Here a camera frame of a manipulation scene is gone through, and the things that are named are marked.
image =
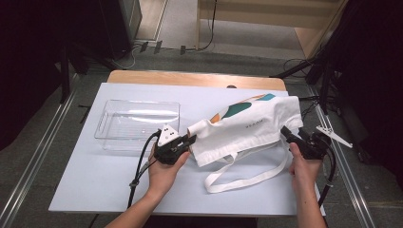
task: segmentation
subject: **tote bag strap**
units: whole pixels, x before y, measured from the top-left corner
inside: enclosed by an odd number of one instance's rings
[[[213,185],[213,183],[229,168],[231,165],[234,164],[236,158],[237,158],[237,153],[231,154],[232,159],[230,159],[229,163],[225,165],[223,168],[220,170],[211,173],[208,175],[208,177],[204,181],[204,186],[207,189],[207,192],[209,193],[219,193],[219,192],[224,192],[232,189],[237,189],[237,188],[242,188],[246,186],[250,186],[253,184],[257,184],[259,182],[268,180],[276,176],[278,173],[280,173],[284,167],[285,164],[288,161],[288,149],[285,147],[284,141],[280,140],[282,143],[282,147],[284,148],[284,157],[280,163],[279,166],[276,168],[273,168],[271,170],[268,170],[266,172],[263,172],[261,174],[256,175],[255,177],[251,179],[241,179],[241,180],[235,180],[229,183],[223,183],[223,184],[216,184]]]

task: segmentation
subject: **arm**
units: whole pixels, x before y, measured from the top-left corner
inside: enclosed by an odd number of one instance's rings
[[[154,148],[148,158],[150,163],[155,161],[153,153]],[[189,154],[189,152],[183,153],[174,165],[166,165],[156,161],[149,166],[149,186],[144,196],[110,222],[107,227],[143,227],[151,213],[172,187],[179,169],[184,165]]]
[[[294,158],[289,172],[293,176],[293,188],[297,197],[298,227],[326,227],[315,193],[315,180],[322,161],[305,160],[293,142],[290,143],[290,149]]]

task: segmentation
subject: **colorful pattern on bag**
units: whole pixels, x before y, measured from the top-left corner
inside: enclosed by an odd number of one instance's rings
[[[242,112],[243,110],[248,109],[249,107],[252,106],[252,102],[254,101],[270,101],[272,100],[274,97],[276,97],[275,95],[268,93],[268,94],[262,94],[259,96],[255,96],[249,99],[246,99],[244,101],[241,101],[239,103],[236,104],[232,104],[229,105],[228,107],[226,107],[224,110],[222,110],[221,112],[217,113],[211,120],[210,122],[212,124],[224,119],[224,118],[228,118],[228,117],[232,117],[234,115],[237,115],[238,113]]]

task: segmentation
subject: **wooden table edge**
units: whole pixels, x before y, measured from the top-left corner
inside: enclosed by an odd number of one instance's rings
[[[169,86],[235,86],[249,89],[286,90],[284,82],[279,78],[159,70],[114,70],[110,73],[107,82]]]

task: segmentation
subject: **metal rail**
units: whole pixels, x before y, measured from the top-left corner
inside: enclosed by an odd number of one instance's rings
[[[10,197],[0,215],[1,227],[11,227],[11,224],[14,221],[18,210],[20,209],[24,198],[26,197],[28,190],[36,177],[36,174],[38,173],[47,155],[51,143],[53,142],[53,139],[56,136],[56,133],[59,130],[60,125],[62,124],[63,119],[65,118],[70,108],[71,102],[76,93],[75,85],[77,85],[79,81],[80,77],[78,76],[78,74],[74,74],[71,82],[73,88],[71,93],[68,95],[65,102],[59,105],[55,115],[53,116],[48,126],[47,131],[36,147],[36,150],[33,153],[32,158],[27,165],[27,168],[25,169],[20,180],[15,185],[14,189],[11,191]]]
[[[312,85],[308,85],[308,90],[312,96],[318,96],[317,90]],[[320,124],[323,127],[333,129],[329,117],[324,115],[322,109],[319,106],[316,107],[316,111],[317,116],[319,117],[320,120]],[[336,162],[339,172],[342,178],[344,179],[344,184],[346,184],[347,191],[349,192],[350,198],[352,200],[353,206],[355,208],[361,226],[375,228],[376,225],[370,213],[367,201],[364,199],[359,189],[359,186],[355,181],[355,177],[350,168],[350,165],[346,160],[346,157],[344,156],[343,149],[340,143],[335,140],[332,140],[332,147],[336,153]]]

